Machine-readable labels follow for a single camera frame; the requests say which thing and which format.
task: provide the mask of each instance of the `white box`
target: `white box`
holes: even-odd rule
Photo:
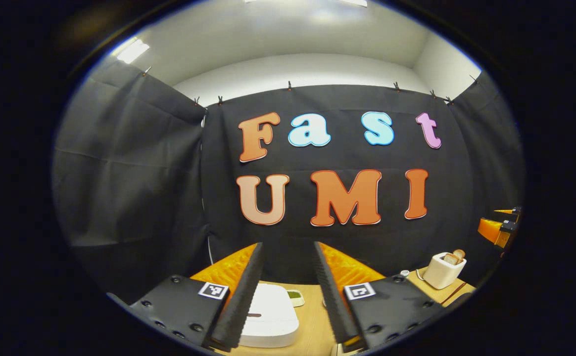
[[[462,272],[466,264],[466,259],[457,265],[451,265],[445,262],[440,257],[444,257],[447,253],[448,252],[442,252],[433,256],[431,262],[429,262],[429,267],[424,271],[424,275],[422,276],[422,278],[435,289],[444,289],[455,282],[455,279],[460,275],[460,272]]]
[[[299,319],[284,287],[258,284],[250,302],[249,315],[239,345],[286,347],[297,340]]]

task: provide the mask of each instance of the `fluorescent light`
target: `fluorescent light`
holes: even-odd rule
[[[367,7],[367,0],[341,0],[342,2],[348,2],[350,4]]]
[[[126,49],[129,45],[134,43],[134,41],[136,41],[137,39],[138,38],[131,38],[121,43],[117,48],[114,48],[114,50],[112,51],[112,53],[110,53],[110,55],[116,57],[117,54],[119,54],[122,50]]]
[[[124,61],[125,63],[130,64],[132,63],[132,61],[134,61],[134,59],[137,59],[139,55],[143,54],[146,50],[148,50],[148,48],[149,48],[148,45],[143,43],[143,41],[141,41],[140,39],[137,39],[136,41],[128,45],[125,49],[123,49],[116,58],[120,59],[121,61]]]

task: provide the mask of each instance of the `orange letter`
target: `orange letter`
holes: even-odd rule
[[[429,172],[424,169],[410,169],[405,176],[409,180],[409,208],[405,217],[409,220],[423,217],[427,214],[424,206],[424,181],[427,180]]]
[[[273,129],[269,124],[264,124],[266,122],[270,122],[273,125],[279,124],[279,115],[277,113],[268,113],[254,119],[242,121],[239,124],[238,128],[242,130],[243,142],[240,162],[259,160],[259,158],[266,156],[266,149],[261,148],[261,142],[259,142],[262,139],[265,144],[270,144],[273,140]]]
[[[284,191],[286,183],[290,181],[284,174],[274,174],[266,178],[266,183],[270,185],[272,197],[272,209],[270,212],[263,213],[257,209],[257,185],[259,178],[256,176],[242,176],[236,180],[240,186],[240,206],[242,214],[249,219],[251,223],[258,225],[274,225],[284,218],[286,212],[286,199]]]
[[[317,183],[317,215],[310,219],[314,226],[331,226],[334,218],[330,216],[330,205],[338,221],[345,225],[356,208],[352,218],[355,225],[373,225],[380,223],[378,215],[378,182],[383,175],[374,169],[358,172],[354,184],[345,191],[343,183],[334,171],[318,171],[310,179]]]

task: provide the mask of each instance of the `wooden table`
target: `wooden table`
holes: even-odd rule
[[[423,275],[424,270],[426,270],[426,267],[419,270],[421,276]],[[415,270],[411,271],[408,279],[429,297],[436,302],[441,303],[444,307],[451,304],[460,295],[475,290],[474,286],[471,286],[460,279],[456,279],[450,286],[438,290],[430,286],[428,283],[418,279]],[[332,327],[330,326],[326,307],[323,306],[324,297],[320,286],[317,284],[287,284],[263,281],[260,281],[260,283],[276,284],[286,289],[297,289],[303,295],[306,303],[303,306],[295,308],[295,313],[297,313],[297,318],[299,319],[297,341],[290,346],[276,349],[239,346],[236,347],[236,349],[232,349],[231,352],[216,350],[218,353],[230,356],[329,356],[333,349],[337,350],[338,344],[334,340],[334,334],[332,332]],[[453,294],[453,292],[455,292],[455,290],[460,286],[462,286],[462,288]],[[357,353],[358,351],[348,354],[335,352],[333,355],[345,356]]]
[[[424,275],[424,271],[426,269],[427,268],[425,267],[425,268],[421,268],[419,270],[421,277],[422,277],[422,275]],[[470,284],[463,282],[459,278],[455,279],[455,282],[451,283],[450,286],[448,286],[444,289],[435,289],[430,284],[428,284],[427,282],[421,281],[418,278],[415,270],[413,270],[409,273],[409,276],[407,277],[407,279],[409,279],[409,281],[411,281],[418,288],[420,288],[424,293],[426,293],[426,295],[431,297],[431,299],[442,304],[443,307],[446,307],[449,304],[451,304],[460,295],[462,295],[464,293],[472,292],[475,290],[474,286],[471,286]],[[453,294],[453,292],[455,292],[456,289],[458,289],[458,288],[460,288],[460,289],[455,294]]]

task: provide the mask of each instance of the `black fabric backdrop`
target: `black fabric backdrop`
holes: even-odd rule
[[[387,113],[394,140],[372,146],[361,115]],[[239,162],[238,124],[270,112],[268,155]],[[430,148],[415,118],[437,123]],[[288,142],[291,120],[326,118],[322,147]],[[204,129],[200,126],[206,115]],[[362,169],[377,169],[376,225],[314,227],[311,173],[332,170],[346,189]],[[424,169],[428,214],[407,220],[405,172]],[[236,178],[259,176],[258,208],[270,210],[265,178],[286,174],[286,214],[276,225],[242,215]],[[133,302],[171,273],[190,275],[263,242],[266,281],[316,283],[313,241],[338,248],[381,273],[426,266],[435,253],[462,248],[462,279],[478,284],[499,250],[477,233],[480,217],[521,202],[524,167],[514,120],[487,75],[446,105],[432,95],[374,86],[311,86],[261,92],[205,109],[120,61],[103,62],[69,105],[57,133],[53,195],[69,245],[105,291]]]
[[[462,248],[468,261],[462,278],[476,284],[499,257],[492,244],[476,232],[480,217],[518,205],[523,186],[518,134],[500,101],[483,75],[480,84],[460,95],[454,106],[432,95],[398,93],[392,88],[310,86],[261,92],[208,107],[202,132],[201,178],[213,258],[262,241],[266,254],[262,279],[315,283],[312,241],[338,248],[388,275],[424,267],[434,254]],[[391,117],[392,144],[367,143],[361,124],[361,115],[367,111],[382,111]],[[242,131],[238,124],[270,112],[276,112],[281,122],[272,126],[272,142],[262,145],[268,154],[239,162]],[[426,144],[421,126],[415,122],[423,112],[437,123],[440,149]],[[291,120],[304,113],[326,118],[332,136],[326,146],[295,147],[288,142]],[[331,227],[312,226],[317,188],[310,174],[333,170],[349,189],[362,169],[383,174],[378,188],[381,222],[340,225],[337,220]],[[410,189],[405,172],[409,169],[429,172],[428,214],[410,221],[404,217]],[[270,187],[265,183],[270,174],[290,176],[286,214],[276,225],[256,225],[242,215],[236,178],[259,176],[258,208],[264,212],[271,207]]]
[[[69,245],[105,291],[131,303],[171,273],[205,267],[200,122],[205,109],[116,58],[74,94],[53,155]]]

